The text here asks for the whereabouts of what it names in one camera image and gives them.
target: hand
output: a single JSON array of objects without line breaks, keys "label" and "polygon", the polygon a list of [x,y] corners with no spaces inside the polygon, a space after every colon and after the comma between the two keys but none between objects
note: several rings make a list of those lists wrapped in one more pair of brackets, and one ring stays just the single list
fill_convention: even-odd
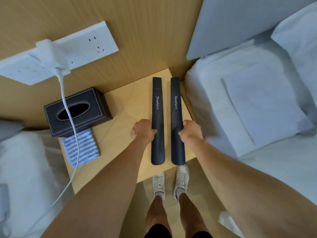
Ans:
[{"label": "hand", "polygon": [[150,120],[141,119],[134,124],[130,136],[133,140],[140,138],[143,139],[146,144],[149,144],[154,139],[156,132],[156,129],[152,129],[152,122]]},{"label": "hand", "polygon": [[184,120],[184,128],[178,132],[181,140],[184,143],[188,143],[194,139],[203,139],[203,133],[201,132],[200,125],[193,120]]}]

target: blue striped cloth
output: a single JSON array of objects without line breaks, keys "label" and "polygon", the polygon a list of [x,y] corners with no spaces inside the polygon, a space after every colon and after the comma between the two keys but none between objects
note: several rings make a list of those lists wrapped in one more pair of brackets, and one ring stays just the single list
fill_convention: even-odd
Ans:
[{"label": "blue striped cloth", "polygon": [[[88,163],[91,160],[94,160],[99,157],[99,150],[97,144],[93,138],[92,130],[86,129],[77,134],[79,142],[79,162],[78,166]],[[61,141],[68,163],[71,164],[73,168],[76,167],[78,148],[75,140],[75,136],[69,136],[62,139]]]}]

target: floor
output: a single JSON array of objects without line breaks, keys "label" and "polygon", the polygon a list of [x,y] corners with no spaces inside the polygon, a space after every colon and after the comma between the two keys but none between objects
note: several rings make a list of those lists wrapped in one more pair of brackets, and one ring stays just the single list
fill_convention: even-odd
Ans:
[{"label": "floor", "polygon": [[[187,194],[200,211],[211,235],[214,238],[237,238],[238,236],[218,223],[219,214],[225,208],[209,184],[198,160],[195,158],[188,161],[187,164],[190,170]],[[176,167],[165,172],[166,198],[164,207],[172,229],[173,238],[184,238],[185,233],[180,221],[179,205],[172,196],[175,184],[175,171]],[[138,183],[123,222],[120,238],[144,237],[144,221],[152,200],[152,180],[147,179]]]}]

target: shoelace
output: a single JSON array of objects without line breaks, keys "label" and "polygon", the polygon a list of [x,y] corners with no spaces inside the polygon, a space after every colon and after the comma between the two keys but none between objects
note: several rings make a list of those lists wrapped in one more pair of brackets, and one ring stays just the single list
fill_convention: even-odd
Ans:
[{"label": "shoelace", "polygon": [[156,183],[156,191],[155,192],[157,192],[158,190],[161,190],[161,192],[164,192],[164,189],[163,189],[163,177],[161,177],[161,176],[155,177],[155,183]]},{"label": "shoelace", "polygon": [[178,182],[178,184],[177,184],[178,188],[180,185],[182,185],[186,189],[186,175],[185,174],[179,174],[177,182]]}]

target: white power cord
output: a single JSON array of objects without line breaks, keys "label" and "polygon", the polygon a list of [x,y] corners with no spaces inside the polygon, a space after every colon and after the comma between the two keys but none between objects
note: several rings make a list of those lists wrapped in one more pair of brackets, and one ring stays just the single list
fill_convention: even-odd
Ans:
[{"label": "white power cord", "polygon": [[65,107],[65,110],[67,112],[67,115],[69,117],[69,121],[70,123],[72,124],[72,127],[73,127],[73,131],[74,131],[74,135],[75,135],[75,140],[76,140],[76,144],[77,144],[77,149],[78,149],[78,154],[77,154],[77,162],[76,162],[76,166],[75,166],[75,169],[73,171],[73,174],[72,174],[72,177],[70,178],[70,181],[69,183],[66,185],[65,189],[63,190],[63,192],[61,192],[61,194],[58,196],[58,198],[55,200],[55,202],[51,205],[51,207],[31,226],[31,228],[26,232],[26,234],[24,235],[24,237],[27,236],[27,234],[30,232],[30,230],[44,217],[46,216],[46,214],[50,211],[50,209],[56,204],[56,202],[61,198],[61,196],[65,193],[66,189],[69,187],[69,185],[71,184],[71,182],[73,181],[73,177],[74,177],[74,174],[77,170],[77,167],[78,167],[78,163],[79,163],[79,143],[78,143],[78,138],[77,138],[77,132],[76,132],[76,128],[75,128],[75,125],[74,125],[74,122],[73,122],[73,119],[72,119],[72,116],[70,115],[70,112],[69,112],[69,109],[67,107],[67,104],[66,104],[66,99],[65,99],[65,92],[64,92],[64,84],[63,84],[63,80],[64,80],[64,76],[61,72],[60,69],[58,68],[54,68],[53,69],[55,75],[58,77],[58,80],[61,84],[61,98],[63,100],[63,104],[64,104],[64,107]]}]

